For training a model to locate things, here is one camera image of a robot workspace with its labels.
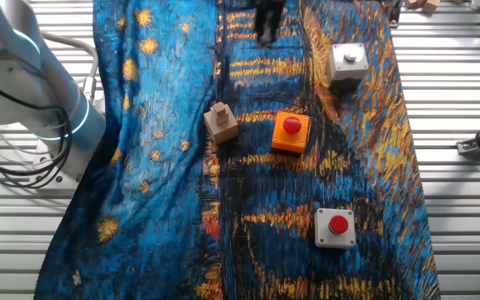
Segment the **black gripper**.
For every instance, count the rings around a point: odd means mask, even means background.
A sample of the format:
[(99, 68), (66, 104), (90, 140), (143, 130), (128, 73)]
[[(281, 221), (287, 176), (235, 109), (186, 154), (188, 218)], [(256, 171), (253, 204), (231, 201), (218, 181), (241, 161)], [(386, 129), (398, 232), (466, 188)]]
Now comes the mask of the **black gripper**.
[[(267, 46), (270, 42), (277, 40), (277, 33), (280, 26), (280, 16), (283, 13), (286, 0), (257, 0), (256, 1), (256, 21), (257, 43), (259, 46)], [(272, 13), (272, 18), (268, 23), (265, 18)]]

